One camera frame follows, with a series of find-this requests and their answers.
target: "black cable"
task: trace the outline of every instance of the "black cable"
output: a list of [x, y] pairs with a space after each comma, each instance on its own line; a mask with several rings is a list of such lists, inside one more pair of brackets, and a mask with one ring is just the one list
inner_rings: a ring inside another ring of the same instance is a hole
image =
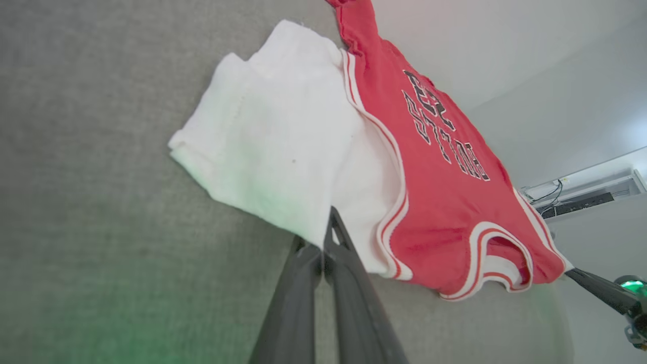
[[547, 206], [544, 210], [542, 210], [542, 211], [539, 213], [539, 215], [540, 215], [541, 217], [543, 217], [543, 214], [544, 214], [546, 211], [548, 211], [548, 210], [550, 210], [551, 208], [553, 208], [553, 204], [557, 201], [557, 199], [558, 199], [558, 198], [560, 197], [560, 195], [562, 194], [562, 191], [563, 191], [563, 189], [564, 189], [564, 185], [562, 184], [562, 182], [561, 182], [561, 181], [559, 181], [559, 183], [560, 183], [560, 185], [559, 185], [559, 186], [557, 186], [557, 188], [559, 188], [559, 190], [560, 190], [560, 191], [559, 191], [559, 192], [557, 192], [557, 196], [555, 196], [555, 198], [554, 198], [554, 199], [553, 199], [553, 200], [548, 204], [548, 206]]
[[530, 202], [530, 204], [532, 205], [533, 203], [535, 203], [535, 202], [537, 202], [537, 201], [539, 201], [539, 200], [541, 200], [541, 199], [544, 199], [544, 198], [546, 198], [546, 197], [550, 196], [551, 194], [554, 194], [554, 193], [555, 193], [555, 192], [560, 188], [560, 185], [562, 184], [562, 182], [561, 182], [559, 179], [557, 180], [557, 182], [559, 182], [559, 185], [557, 185], [557, 187], [555, 187], [555, 189], [554, 189], [551, 193], [549, 193], [549, 194], [548, 194], [548, 195], [546, 195], [546, 196], [542, 196], [542, 197], [540, 197], [540, 198], [536, 198], [536, 199], [532, 200], [532, 201]]

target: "gray table surface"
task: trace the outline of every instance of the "gray table surface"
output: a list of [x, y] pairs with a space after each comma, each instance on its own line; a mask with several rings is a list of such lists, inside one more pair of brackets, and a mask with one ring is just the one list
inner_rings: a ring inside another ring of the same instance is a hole
[[[284, 18], [342, 46], [324, 0], [0, 2], [0, 363], [247, 360], [292, 236], [211, 200], [166, 142]], [[572, 358], [550, 286], [448, 303], [373, 283], [412, 363]]]

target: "basketball jersey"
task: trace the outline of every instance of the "basketball jersey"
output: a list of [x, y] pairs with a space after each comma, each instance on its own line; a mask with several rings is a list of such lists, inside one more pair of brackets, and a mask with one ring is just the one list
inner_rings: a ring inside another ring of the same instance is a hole
[[377, 228], [383, 275], [454, 301], [488, 280], [522, 291], [572, 269], [465, 114], [378, 35], [370, 0], [328, 1], [349, 47], [347, 97], [381, 132], [401, 182]]

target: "white cloth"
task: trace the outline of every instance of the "white cloth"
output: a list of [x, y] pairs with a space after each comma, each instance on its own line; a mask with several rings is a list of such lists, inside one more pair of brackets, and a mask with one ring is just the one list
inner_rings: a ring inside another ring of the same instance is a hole
[[378, 131], [347, 101], [342, 53], [281, 21], [245, 62], [217, 66], [171, 156], [220, 202], [323, 246], [331, 204], [371, 273], [386, 272], [375, 239], [397, 174]]

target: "red fabric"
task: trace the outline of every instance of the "red fabric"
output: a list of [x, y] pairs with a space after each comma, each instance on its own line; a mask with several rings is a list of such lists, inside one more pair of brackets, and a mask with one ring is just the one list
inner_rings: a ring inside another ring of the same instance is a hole
[[[543, 238], [552, 244], [547, 229], [533, 227], [503, 165], [465, 114], [378, 35], [370, 0], [328, 2], [336, 8], [342, 39], [355, 56], [350, 72], [364, 109], [399, 145], [409, 205], [385, 244], [413, 271], [411, 281], [453, 294], [465, 285], [470, 255], [481, 253], [514, 262], [525, 280], [529, 268], [534, 283], [557, 279], [565, 262], [542, 243]], [[530, 252], [532, 267], [510, 239], [493, 238], [487, 250], [470, 250], [470, 234], [480, 222], [495, 223], [514, 235]], [[499, 273], [481, 276], [507, 279]]]

